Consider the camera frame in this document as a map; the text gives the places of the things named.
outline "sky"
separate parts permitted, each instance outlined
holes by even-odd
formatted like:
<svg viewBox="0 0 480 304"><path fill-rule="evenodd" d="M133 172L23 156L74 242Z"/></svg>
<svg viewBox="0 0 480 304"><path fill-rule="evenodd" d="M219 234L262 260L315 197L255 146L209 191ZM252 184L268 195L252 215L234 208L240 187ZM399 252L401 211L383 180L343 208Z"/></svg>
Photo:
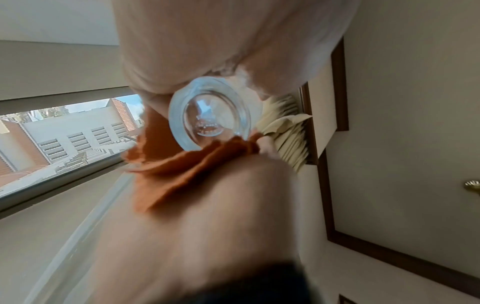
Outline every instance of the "sky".
<svg viewBox="0 0 480 304"><path fill-rule="evenodd" d="M128 95L117 97L118 100L123 101L128 106L128 109L133 116L133 119L137 120L140 117L140 114L144 111L144 106L142 105L142 100L138 95ZM88 102L82 102L79 104L67 105L65 106L70 113L90 111L92 109L103 108L107 105L108 99L94 100Z"/></svg>

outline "clear glass jar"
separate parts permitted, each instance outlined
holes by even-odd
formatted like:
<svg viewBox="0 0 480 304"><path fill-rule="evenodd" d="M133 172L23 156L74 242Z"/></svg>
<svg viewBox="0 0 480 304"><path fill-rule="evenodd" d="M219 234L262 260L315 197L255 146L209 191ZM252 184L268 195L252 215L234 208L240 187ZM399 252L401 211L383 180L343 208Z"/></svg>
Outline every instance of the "clear glass jar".
<svg viewBox="0 0 480 304"><path fill-rule="evenodd" d="M237 91L223 78L199 77L173 95L168 122L186 151L201 150L214 139L247 139L250 111Z"/></svg>

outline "orange cloth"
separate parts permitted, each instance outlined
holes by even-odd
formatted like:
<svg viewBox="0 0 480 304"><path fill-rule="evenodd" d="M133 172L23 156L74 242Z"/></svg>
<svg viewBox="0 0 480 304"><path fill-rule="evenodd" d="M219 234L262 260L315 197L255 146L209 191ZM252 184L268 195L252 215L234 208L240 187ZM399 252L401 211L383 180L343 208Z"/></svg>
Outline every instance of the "orange cloth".
<svg viewBox="0 0 480 304"><path fill-rule="evenodd" d="M212 141L200 151L183 151L170 131L169 122L152 108L145 107L145 129L125 159L139 164L133 194L134 208L146 212L165 202L172 194L189 187L204 174L237 157L258 154L254 134L248 141L233 137Z"/></svg>

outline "window glass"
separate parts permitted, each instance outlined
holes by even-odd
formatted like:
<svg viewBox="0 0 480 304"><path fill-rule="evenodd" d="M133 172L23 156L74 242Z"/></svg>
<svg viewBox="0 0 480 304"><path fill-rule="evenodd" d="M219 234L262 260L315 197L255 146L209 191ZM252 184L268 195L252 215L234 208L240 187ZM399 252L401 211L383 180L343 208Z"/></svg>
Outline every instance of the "window glass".
<svg viewBox="0 0 480 304"><path fill-rule="evenodd" d="M0 197L132 147L143 110L129 95L0 115Z"/></svg>

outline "white ceiling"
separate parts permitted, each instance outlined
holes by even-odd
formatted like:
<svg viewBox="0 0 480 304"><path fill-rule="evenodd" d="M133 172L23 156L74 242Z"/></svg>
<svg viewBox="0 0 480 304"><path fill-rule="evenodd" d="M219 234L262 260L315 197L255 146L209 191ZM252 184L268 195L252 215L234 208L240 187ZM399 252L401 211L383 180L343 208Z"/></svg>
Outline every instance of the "white ceiling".
<svg viewBox="0 0 480 304"><path fill-rule="evenodd" d="M109 0L0 0L0 40L118 45Z"/></svg>
<svg viewBox="0 0 480 304"><path fill-rule="evenodd" d="M480 2L364 0L350 131L327 147L338 231L480 277Z"/></svg>

